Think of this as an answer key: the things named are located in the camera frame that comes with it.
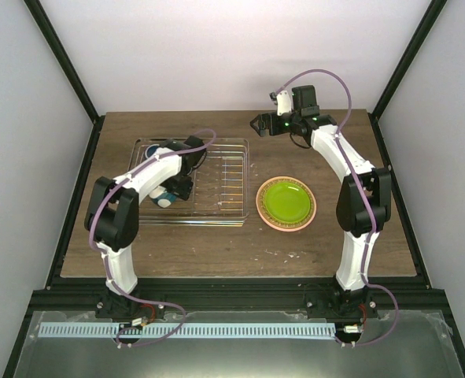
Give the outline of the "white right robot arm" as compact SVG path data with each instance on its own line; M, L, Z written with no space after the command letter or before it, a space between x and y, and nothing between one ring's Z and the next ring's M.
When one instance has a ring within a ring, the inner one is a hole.
M330 307L335 315L348 317L363 306L371 287L371 253L391 218L391 175L363 158L343 136L341 124L320 112L314 86L280 88L270 97L275 111L253 118L251 128L261 137L301 137L304 148L319 153L341 184L336 217L344 242Z

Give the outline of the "dark blue ceramic mug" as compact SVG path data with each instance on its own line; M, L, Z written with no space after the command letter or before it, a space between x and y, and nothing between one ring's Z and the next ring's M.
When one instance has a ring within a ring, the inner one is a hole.
M144 152L144 158L148 161L149 159L164 158L170 156L174 152L167 144L151 144Z

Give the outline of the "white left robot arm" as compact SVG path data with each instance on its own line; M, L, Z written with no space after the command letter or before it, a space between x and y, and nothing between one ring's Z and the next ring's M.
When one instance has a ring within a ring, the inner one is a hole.
M132 244L139 230L140 205L146 198L162 208L177 198L186 200L193 188L191 173L207 153L209 143L196 135L182 142L166 139L150 148L148 157L115 178L100 177L93 186L84 219L88 243L96 250L105 269L107 294L102 299L102 317L128 319L148 308L173 308L175 303L140 299L135 294L138 277Z

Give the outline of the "white and teal bowl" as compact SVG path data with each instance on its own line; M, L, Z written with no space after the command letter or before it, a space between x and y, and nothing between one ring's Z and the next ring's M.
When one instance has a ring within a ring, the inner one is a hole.
M177 199L174 194L168 192L167 189L162 186L153 189L149 193L149 198L160 208L168 208Z

